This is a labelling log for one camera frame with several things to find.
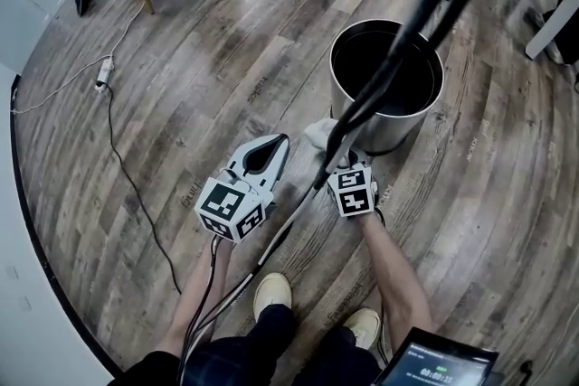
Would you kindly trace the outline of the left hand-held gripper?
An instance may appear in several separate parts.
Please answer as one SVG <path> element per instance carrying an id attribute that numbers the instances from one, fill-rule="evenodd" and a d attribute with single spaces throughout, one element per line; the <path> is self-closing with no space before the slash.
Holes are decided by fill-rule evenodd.
<path id="1" fill-rule="evenodd" d="M 216 178 L 209 177 L 195 204 L 202 226 L 235 244 L 241 243 L 267 219 L 274 185 L 283 173 L 290 151 L 286 134 L 258 137 L 242 144 Z M 233 168 L 254 171 L 256 183 Z"/>

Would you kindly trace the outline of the person's left beige shoe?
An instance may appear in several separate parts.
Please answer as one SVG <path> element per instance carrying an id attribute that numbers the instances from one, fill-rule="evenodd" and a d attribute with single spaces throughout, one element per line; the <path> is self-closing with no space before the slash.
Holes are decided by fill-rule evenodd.
<path id="1" fill-rule="evenodd" d="M 292 308 L 292 290 L 289 281 L 281 274 L 272 272 L 257 286 L 253 298 L 253 315 L 256 322 L 269 306 L 282 305 Z"/>

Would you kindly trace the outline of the person's dark plaid trousers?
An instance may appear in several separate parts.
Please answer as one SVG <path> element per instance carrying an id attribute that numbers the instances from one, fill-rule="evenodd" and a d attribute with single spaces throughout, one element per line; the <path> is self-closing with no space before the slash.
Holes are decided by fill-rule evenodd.
<path id="1" fill-rule="evenodd" d="M 183 386 L 270 386 L 277 361 L 297 332 L 291 309 L 268 306 L 245 336 L 217 339 L 194 351 Z M 372 353 L 356 346 L 354 332 L 332 328 L 290 386 L 370 386 L 381 369 Z"/>

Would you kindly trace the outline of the white power strip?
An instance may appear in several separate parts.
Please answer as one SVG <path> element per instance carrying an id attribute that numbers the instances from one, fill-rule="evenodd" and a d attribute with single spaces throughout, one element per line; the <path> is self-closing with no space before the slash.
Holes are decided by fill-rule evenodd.
<path id="1" fill-rule="evenodd" d="M 102 92 L 107 88 L 110 74 L 114 70 L 114 61 L 111 56 L 106 58 L 101 64 L 98 78 L 96 80 L 95 89 L 97 92 Z"/>

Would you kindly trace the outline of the person's black shirt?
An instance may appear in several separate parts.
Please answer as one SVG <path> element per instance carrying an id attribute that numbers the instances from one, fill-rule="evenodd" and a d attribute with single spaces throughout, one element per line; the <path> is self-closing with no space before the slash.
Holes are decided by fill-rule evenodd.
<path id="1" fill-rule="evenodd" d="M 107 386 L 176 386 L 180 359 L 167 352 L 153 351 Z"/>

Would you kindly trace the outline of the black tablet mount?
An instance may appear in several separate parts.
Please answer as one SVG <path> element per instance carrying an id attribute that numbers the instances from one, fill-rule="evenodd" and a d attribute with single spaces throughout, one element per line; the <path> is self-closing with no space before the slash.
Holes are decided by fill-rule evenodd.
<path id="1" fill-rule="evenodd" d="M 491 372 L 484 386 L 527 386 L 534 373 L 533 367 L 532 360 L 525 360 L 510 376 L 504 372 Z"/>

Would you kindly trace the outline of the person's right beige shoe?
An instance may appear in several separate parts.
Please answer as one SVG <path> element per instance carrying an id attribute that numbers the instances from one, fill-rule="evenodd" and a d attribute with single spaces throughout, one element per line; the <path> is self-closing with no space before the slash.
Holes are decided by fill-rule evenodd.
<path id="1" fill-rule="evenodd" d="M 360 308 L 342 326 L 355 338 L 355 346 L 369 350 L 381 333 L 381 318 L 371 308 Z"/>

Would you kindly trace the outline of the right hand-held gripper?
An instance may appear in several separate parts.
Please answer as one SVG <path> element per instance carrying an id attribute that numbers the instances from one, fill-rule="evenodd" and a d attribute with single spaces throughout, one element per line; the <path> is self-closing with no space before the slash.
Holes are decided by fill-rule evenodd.
<path id="1" fill-rule="evenodd" d="M 356 149 L 355 154 L 356 164 L 337 169 L 327 179 L 328 193 L 344 218 L 372 212 L 377 198 L 370 158 L 362 150 Z"/>

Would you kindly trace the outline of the white cloth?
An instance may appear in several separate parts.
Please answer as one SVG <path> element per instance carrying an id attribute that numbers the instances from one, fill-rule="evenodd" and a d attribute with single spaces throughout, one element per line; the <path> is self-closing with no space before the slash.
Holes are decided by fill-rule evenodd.
<path id="1" fill-rule="evenodd" d="M 310 124 L 304 130 L 304 135 L 310 144 L 322 153 L 327 152 L 327 142 L 329 136 L 337 124 L 334 118 L 324 118 L 318 122 Z M 355 151 L 349 151 L 338 163 L 337 168 L 350 168 L 359 162 L 359 157 Z"/>

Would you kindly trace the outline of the black tablet with screen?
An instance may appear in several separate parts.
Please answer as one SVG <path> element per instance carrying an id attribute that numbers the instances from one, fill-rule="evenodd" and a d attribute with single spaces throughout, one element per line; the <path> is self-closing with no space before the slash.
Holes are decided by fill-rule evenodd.
<path id="1" fill-rule="evenodd" d="M 482 386 L 498 353 L 411 329 L 371 386 Z"/>

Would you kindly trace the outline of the person's left forearm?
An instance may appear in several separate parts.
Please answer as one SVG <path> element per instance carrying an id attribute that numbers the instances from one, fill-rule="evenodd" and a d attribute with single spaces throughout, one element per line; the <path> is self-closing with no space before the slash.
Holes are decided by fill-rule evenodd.
<path id="1" fill-rule="evenodd" d="M 234 244 L 228 240 L 221 240 L 217 247 L 214 280 L 201 315 L 205 315 L 223 297 L 233 247 Z M 212 242 L 209 240 L 205 243 L 203 252 L 186 281 L 185 288 L 178 299 L 173 320 L 154 348 L 155 351 L 171 353 L 177 357 L 181 355 L 186 329 L 201 305 L 209 282 L 212 262 L 211 250 Z"/>

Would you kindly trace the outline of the person's right forearm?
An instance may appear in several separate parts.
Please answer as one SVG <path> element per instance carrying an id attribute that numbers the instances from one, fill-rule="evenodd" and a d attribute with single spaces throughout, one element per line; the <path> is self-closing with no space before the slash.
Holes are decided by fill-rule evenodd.
<path id="1" fill-rule="evenodd" d="M 360 215 L 356 224 L 369 250 L 384 303 L 391 347 L 396 352 L 412 328 L 433 330 L 429 300 L 411 262 L 378 215 L 374 212 Z"/>

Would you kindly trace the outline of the steel trash bin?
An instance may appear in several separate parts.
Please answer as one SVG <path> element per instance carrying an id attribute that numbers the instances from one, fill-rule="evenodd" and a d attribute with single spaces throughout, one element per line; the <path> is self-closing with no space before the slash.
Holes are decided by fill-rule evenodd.
<path id="1" fill-rule="evenodd" d="M 349 25 L 330 47 L 331 117 L 339 119 L 372 78 L 401 24 L 369 19 Z M 395 150 L 434 106 L 444 87 L 441 58 L 418 34 L 389 86 L 384 105 L 359 133 L 354 147 L 371 156 Z"/>

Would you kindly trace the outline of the person's beige shoe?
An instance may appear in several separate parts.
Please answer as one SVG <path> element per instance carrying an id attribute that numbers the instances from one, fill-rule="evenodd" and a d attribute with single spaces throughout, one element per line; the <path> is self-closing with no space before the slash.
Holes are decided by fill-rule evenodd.
<path id="1" fill-rule="evenodd" d="M 253 298 L 253 315 L 256 322 L 269 306 L 282 305 L 292 308 L 292 290 L 289 281 L 281 274 L 272 272 L 257 286 Z"/>
<path id="2" fill-rule="evenodd" d="M 381 318 L 371 308 L 360 308 L 342 326 L 355 338 L 355 346 L 369 350 L 381 333 Z"/>

